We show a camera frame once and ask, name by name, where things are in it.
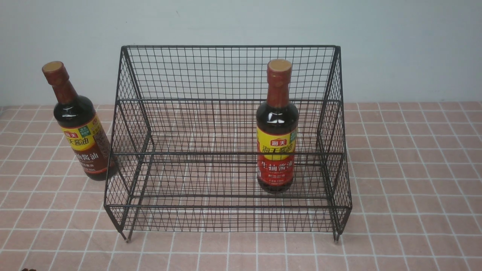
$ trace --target wire shelf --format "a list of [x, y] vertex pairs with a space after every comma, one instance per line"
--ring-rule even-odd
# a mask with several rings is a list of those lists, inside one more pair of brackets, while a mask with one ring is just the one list
[[[293, 64], [295, 176], [256, 180], [256, 109], [271, 59]], [[338, 46], [123, 46], [105, 209], [134, 230], [332, 231], [352, 209]]]

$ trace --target white wall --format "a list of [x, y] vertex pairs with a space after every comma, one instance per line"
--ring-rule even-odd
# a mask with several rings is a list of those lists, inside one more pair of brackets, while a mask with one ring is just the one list
[[53, 104], [41, 67], [113, 103], [129, 44], [341, 45], [345, 101], [482, 100], [480, 0], [3, 0], [0, 105]]

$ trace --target soy sauce bottle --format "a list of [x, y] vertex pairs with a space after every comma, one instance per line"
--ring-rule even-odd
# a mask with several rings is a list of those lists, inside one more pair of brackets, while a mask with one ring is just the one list
[[293, 182], [298, 109], [289, 100], [292, 64], [284, 59], [268, 63], [268, 97], [256, 112], [257, 179], [271, 194], [283, 193]]
[[110, 143], [92, 102], [77, 94], [64, 63], [49, 62], [42, 67], [42, 72], [57, 97], [54, 117], [85, 174], [96, 181], [114, 175], [117, 171], [115, 162], [107, 164]]

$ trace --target brown bottle cap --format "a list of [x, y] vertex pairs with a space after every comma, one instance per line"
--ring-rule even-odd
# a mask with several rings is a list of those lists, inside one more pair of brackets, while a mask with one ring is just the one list
[[291, 80], [292, 64], [285, 59], [274, 59], [268, 63], [268, 84], [276, 87], [287, 85]]
[[64, 84], [69, 79], [64, 63], [60, 61], [52, 61], [43, 65], [42, 72], [52, 86]]

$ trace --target yellow label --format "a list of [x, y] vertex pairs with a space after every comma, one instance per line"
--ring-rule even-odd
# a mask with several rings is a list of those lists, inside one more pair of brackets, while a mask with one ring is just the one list
[[95, 144], [94, 135], [102, 130], [102, 124], [97, 115], [95, 115], [90, 122], [82, 126], [61, 128], [72, 149], [86, 150]]
[[[270, 135], [261, 129], [257, 128], [258, 150], [260, 152], [280, 153], [280, 152], [294, 152], [296, 147], [296, 130], [294, 129], [289, 134], [284, 135]], [[284, 160], [289, 155], [265, 155], [268, 160]]]

